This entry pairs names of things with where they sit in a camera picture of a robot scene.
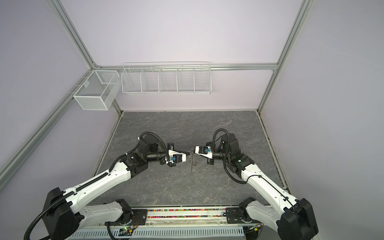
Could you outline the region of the grey perforated ring disc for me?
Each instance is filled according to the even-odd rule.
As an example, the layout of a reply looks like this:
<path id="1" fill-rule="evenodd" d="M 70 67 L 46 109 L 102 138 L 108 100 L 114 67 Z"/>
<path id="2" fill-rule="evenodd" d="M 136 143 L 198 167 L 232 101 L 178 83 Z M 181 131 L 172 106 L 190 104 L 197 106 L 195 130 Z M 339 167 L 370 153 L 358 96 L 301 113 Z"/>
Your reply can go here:
<path id="1" fill-rule="evenodd" d="M 194 170 L 195 166 L 193 166 L 192 162 L 195 161 L 195 158 L 192 158 L 191 154 L 190 154 L 190 160 L 191 160 L 191 173 L 193 173 L 193 170 Z"/>

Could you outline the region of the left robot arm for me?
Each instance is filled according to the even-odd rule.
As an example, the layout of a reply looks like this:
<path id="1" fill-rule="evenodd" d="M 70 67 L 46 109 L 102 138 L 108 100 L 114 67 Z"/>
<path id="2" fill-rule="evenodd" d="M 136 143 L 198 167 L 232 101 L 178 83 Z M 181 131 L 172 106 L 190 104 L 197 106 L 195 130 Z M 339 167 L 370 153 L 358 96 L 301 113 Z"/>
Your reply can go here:
<path id="1" fill-rule="evenodd" d="M 78 229 L 97 222 L 129 223 L 132 210 L 125 200 L 117 200 L 106 207 L 89 207 L 88 203 L 143 172 L 151 162 L 174 167 L 178 163 L 186 162 L 188 156 L 189 153 L 176 150 L 174 144 L 165 144 L 155 133 L 141 133 L 138 143 L 128 152 L 118 156 L 107 170 L 66 190 L 51 190 L 42 212 L 29 225 L 24 239 L 31 238 L 31 233 L 39 221 L 45 224 L 47 240 L 65 240 Z"/>

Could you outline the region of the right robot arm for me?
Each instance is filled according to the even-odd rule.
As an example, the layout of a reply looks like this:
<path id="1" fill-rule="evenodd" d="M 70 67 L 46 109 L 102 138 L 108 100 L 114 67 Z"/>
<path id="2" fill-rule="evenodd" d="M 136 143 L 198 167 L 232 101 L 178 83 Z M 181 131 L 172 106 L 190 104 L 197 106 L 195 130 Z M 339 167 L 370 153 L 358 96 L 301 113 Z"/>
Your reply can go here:
<path id="1" fill-rule="evenodd" d="M 282 240 L 311 240 L 318 233 L 315 213 L 305 198 L 298 199 L 273 182 L 258 165 L 242 153 L 236 136 L 225 129 L 214 132 L 205 146 L 194 153 L 207 158 L 208 164 L 223 162 L 227 175 L 238 184 L 253 187 L 267 202 L 248 198 L 240 204 L 247 221 L 255 220 L 275 230 Z"/>

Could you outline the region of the white mesh box basket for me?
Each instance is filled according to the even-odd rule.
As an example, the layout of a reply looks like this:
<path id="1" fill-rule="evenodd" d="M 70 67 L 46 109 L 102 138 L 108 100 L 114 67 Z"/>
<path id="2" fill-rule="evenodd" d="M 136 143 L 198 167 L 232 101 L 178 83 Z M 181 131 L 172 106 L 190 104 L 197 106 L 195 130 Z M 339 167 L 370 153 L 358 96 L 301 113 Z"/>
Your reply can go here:
<path id="1" fill-rule="evenodd" d="M 76 102 L 86 111 L 107 111 L 121 88 L 118 71 L 94 70 L 74 93 Z"/>

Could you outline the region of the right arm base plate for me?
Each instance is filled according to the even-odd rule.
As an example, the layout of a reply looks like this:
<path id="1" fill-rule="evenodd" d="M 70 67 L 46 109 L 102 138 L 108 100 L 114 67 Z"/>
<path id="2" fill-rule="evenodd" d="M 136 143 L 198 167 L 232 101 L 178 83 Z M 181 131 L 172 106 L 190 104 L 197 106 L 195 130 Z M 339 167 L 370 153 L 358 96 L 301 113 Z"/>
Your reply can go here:
<path id="1" fill-rule="evenodd" d="M 243 208 L 226 208 L 223 216 L 228 224 L 259 224 L 260 221 L 253 220 Z"/>

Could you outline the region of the aluminium mounting rail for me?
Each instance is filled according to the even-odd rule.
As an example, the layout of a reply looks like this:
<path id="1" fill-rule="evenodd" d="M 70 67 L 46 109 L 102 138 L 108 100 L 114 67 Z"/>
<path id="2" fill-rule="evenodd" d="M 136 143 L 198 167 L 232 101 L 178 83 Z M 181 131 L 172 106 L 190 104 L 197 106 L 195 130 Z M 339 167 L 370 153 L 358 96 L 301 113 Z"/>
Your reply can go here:
<path id="1" fill-rule="evenodd" d="M 246 202 L 239 205 L 239 208 L 246 210 L 253 220 L 260 221 L 268 227 L 275 229 L 277 232 L 283 232 L 287 235 L 294 235 L 296 232 L 302 234 L 307 229 L 317 229 L 317 223 L 314 211 L 310 203 L 305 199 L 297 202 L 297 204 L 288 209 L 284 208 L 282 213 L 274 210 L 271 206 L 261 205 L 257 201 Z M 212 207 L 212 208 L 186 208 L 186 209 L 147 209 L 146 223 L 150 221 L 216 221 L 223 220 L 227 223 L 227 219 L 223 216 L 226 208 L 231 207 Z M 115 222 L 122 214 L 132 209 L 123 203 L 113 202 L 109 205 L 86 206 L 79 213 L 75 214 L 75 219 L 80 221 L 80 228 L 92 225 L 86 224 L 86 219 L 100 215 L 102 218 L 96 220 L 96 223 Z"/>

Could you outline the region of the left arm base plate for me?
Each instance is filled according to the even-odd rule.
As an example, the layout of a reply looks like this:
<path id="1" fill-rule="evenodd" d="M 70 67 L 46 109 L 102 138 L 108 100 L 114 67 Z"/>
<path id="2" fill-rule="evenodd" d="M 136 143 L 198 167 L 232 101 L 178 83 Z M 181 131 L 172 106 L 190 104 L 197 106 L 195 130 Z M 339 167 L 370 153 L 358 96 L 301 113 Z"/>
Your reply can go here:
<path id="1" fill-rule="evenodd" d="M 115 222 L 110 222 L 110 226 L 145 225 L 147 213 L 147 209 L 133 209 L 131 211 L 123 212 L 123 214 Z"/>

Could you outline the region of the aluminium frame profile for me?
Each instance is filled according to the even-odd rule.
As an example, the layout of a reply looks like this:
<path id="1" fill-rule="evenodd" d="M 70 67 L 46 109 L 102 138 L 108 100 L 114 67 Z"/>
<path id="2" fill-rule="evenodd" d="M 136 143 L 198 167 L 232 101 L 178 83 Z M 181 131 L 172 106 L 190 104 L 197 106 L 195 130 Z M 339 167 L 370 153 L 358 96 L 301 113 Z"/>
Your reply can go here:
<path id="1" fill-rule="evenodd" d="M 251 64 L 206 64 L 205 66 L 210 68 L 211 71 L 258 71 L 258 70 L 270 70 L 273 71 L 272 78 L 263 94 L 261 103 L 258 107 L 258 112 L 261 112 L 267 102 L 267 99 L 272 91 L 272 87 L 275 84 L 278 74 L 283 69 L 289 54 L 293 48 L 293 45 L 300 33 L 300 30 L 305 22 L 305 19 L 310 12 L 313 1 L 303 1 L 299 12 L 294 21 L 292 30 L 285 43 L 281 56 L 277 63 L 251 63 Z M 48 5 L 52 9 L 59 22 L 63 25 L 63 28 L 69 34 L 70 39 L 73 41 L 75 47 L 80 51 L 81 56 L 88 55 L 84 43 L 79 37 L 78 33 L 67 14 L 61 1 L 48 1 Z M 21 169 L 23 164 L 36 150 L 44 138 L 49 134 L 52 128 L 65 114 L 68 108 L 74 101 L 75 91 L 80 89 L 80 85 L 75 85 L 70 93 L 51 111 L 51 113 L 43 120 L 43 122 L 34 130 L 34 132 L 23 142 L 14 155 L 1 167 L 1 190 L 4 190 L 7 184 Z"/>

